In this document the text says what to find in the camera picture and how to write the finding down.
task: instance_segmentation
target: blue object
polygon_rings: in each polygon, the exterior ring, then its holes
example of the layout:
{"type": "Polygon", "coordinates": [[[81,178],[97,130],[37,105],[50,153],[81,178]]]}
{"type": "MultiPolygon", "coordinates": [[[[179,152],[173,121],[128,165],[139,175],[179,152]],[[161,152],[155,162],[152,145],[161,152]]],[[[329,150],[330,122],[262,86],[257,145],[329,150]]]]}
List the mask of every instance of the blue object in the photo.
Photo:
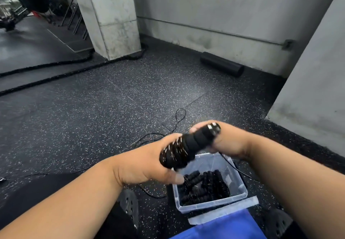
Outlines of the blue object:
{"type": "Polygon", "coordinates": [[[247,209],[190,228],[171,239],[266,239],[247,209]]]}

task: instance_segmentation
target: white strip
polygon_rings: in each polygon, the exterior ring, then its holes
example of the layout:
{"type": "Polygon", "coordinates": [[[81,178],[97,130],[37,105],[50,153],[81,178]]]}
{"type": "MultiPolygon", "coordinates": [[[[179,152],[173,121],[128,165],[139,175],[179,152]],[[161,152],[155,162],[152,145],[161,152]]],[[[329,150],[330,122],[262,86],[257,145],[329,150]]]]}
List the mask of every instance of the white strip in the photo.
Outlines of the white strip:
{"type": "Polygon", "coordinates": [[[228,206],[224,206],[222,208],[218,208],[216,210],[210,211],[208,213],[203,213],[202,215],[198,215],[188,219],[189,224],[197,225],[197,224],[204,224],[219,217],[229,215],[231,213],[247,209],[248,207],[255,206],[259,204],[259,200],[256,196],[244,199],[239,202],[235,202],[228,206]]]}

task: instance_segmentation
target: clear plastic container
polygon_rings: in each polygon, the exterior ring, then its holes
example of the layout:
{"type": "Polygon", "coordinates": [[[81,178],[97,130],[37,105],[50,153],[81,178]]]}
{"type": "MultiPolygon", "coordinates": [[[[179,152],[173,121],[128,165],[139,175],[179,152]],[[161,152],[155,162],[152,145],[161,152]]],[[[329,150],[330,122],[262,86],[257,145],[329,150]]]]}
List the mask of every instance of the clear plastic container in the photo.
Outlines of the clear plastic container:
{"type": "MultiPolygon", "coordinates": [[[[225,157],[229,163],[235,166],[230,157],[225,157]]],[[[228,185],[230,189],[230,197],[211,202],[197,203],[189,206],[181,206],[177,185],[173,185],[176,208],[181,213],[189,213],[191,211],[233,203],[235,201],[244,199],[248,196],[248,191],[239,173],[234,168],[232,168],[219,153],[197,154],[195,156],[194,161],[191,161],[187,165],[187,167],[180,169],[178,172],[182,175],[185,175],[191,174],[196,170],[198,170],[200,173],[219,170],[222,174],[224,182],[228,185]]]]}

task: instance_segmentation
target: hand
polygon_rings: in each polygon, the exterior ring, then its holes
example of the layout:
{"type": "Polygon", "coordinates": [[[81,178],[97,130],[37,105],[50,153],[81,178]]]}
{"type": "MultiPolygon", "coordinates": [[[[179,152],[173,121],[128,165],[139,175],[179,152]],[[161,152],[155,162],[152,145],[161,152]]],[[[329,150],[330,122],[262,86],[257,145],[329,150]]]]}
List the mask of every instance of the hand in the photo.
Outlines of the hand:
{"type": "Polygon", "coordinates": [[[165,184],[182,184],[183,175],[167,169],[160,164],[159,154],[169,143],[181,134],[170,134],[163,139],[111,157],[115,178],[118,183],[137,184],[150,179],[165,184]]]}
{"type": "Polygon", "coordinates": [[[243,160],[249,159],[250,140],[252,133],[234,127],[230,124],[209,120],[194,125],[189,132],[193,133],[206,124],[216,122],[220,125],[220,134],[215,138],[211,146],[211,152],[221,152],[231,157],[237,157],[243,160]]]}

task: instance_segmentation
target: white label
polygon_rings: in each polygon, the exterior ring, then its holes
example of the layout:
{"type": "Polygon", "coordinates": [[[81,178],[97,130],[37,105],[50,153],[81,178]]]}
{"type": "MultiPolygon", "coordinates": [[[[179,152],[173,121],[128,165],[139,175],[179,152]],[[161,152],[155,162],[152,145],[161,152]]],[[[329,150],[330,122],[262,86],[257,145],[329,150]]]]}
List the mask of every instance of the white label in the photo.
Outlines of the white label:
{"type": "Polygon", "coordinates": [[[225,182],[226,182],[226,184],[227,184],[228,186],[230,186],[230,184],[231,184],[232,181],[231,181],[231,178],[230,178],[229,175],[226,176],[225,182]]]}

